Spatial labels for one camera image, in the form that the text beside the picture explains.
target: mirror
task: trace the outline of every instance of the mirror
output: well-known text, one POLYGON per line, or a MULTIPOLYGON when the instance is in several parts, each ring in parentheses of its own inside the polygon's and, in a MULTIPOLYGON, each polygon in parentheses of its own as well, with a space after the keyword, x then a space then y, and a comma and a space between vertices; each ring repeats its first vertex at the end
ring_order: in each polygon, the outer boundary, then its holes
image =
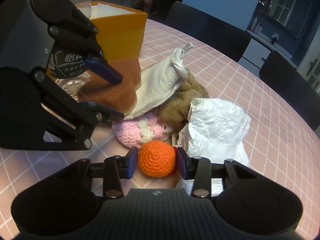
POLYGON ((308 0, 272 0, 268 15, 298 38, 310 8, 308 0))

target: round table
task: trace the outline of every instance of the round table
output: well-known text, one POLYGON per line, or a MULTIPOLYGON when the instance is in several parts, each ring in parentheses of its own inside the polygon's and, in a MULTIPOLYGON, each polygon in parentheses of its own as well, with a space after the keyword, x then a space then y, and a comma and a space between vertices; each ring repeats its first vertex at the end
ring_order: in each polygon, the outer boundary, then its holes
MULTIPOLYGON (((251 117, 249 132, 243 140, 251 168, 300 197, 304 212, 297 232, 305 239, 313 239, 320 220, 320 140, 292 107, 238 63, 195 38, 151 20, 147 20, 145 28, 139 58, 141 68, 162 60, 189 41, 194 47, 184 57, 185 66, 212 98, 234 102, 251 117)), ((54 140, 49 134, 45 137, 54 140)), ((96 128, 88 151, 0 149, 0 235, 7 240, 18 233, 10 206, 22 190, 78 159, 103 162, 127 151, 116 140, 110 124, 96 128)), ((122 182, 126 194, 130 188, 175 187, 178 180, 178 175, 151 178, 137 168, 133 179, 122 182)), ((101 179, 94 180, 92 190, 101 195, 101 179)))

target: chair backrest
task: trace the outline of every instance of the chair backrest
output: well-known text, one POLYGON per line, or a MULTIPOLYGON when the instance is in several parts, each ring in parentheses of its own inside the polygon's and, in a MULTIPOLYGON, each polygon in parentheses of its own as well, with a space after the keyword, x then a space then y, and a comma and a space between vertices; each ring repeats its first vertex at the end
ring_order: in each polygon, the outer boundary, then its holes
POLYGON ((220 51, 238 62, 251 36, 229 23, 181 2, 174 2, 164 22, 220 51))
POLYGON ((280 95, 314 131, 320 125, 320 95, 277 51, 259 72, 260 79, 280 95))

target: white pouch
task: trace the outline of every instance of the white pouch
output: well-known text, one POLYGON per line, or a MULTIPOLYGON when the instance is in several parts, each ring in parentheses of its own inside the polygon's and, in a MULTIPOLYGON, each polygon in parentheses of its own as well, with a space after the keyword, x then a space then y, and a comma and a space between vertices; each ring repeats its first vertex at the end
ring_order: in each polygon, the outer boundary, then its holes
MULTIPOLYGON (((179 133, 178 147, 190 157, 202 156, 212 163, 234 159, 248 166, 249 159, 242 139, 249 130, 251 118, 236 104, 220 98, 195 98, 191 101, 189 123, 179 133)), ((193 180, 180 179, 177 187, 191 193, 193 180)), ((211 179, 211 195, 223 191, 221 179, 211 179)))
POLYGON ((192 48, 189 42, 174 52, 141 71, 141 87, 136 91, 137 105, 125 120, 141 116, 149 110, 164 103, 173 93, 188 81, 188 70, 183 65, 183 57, 192 48))

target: bottle label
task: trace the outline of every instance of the bottle label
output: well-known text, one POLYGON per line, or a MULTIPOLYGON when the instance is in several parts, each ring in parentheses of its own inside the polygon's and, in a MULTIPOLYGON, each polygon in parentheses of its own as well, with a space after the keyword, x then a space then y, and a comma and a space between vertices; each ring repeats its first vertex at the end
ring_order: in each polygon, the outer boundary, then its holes
POLYGON ((84 73, 87 68, 82 56, 65 51, 52 51, 48 67, 54 78, 73 78, 84 73))

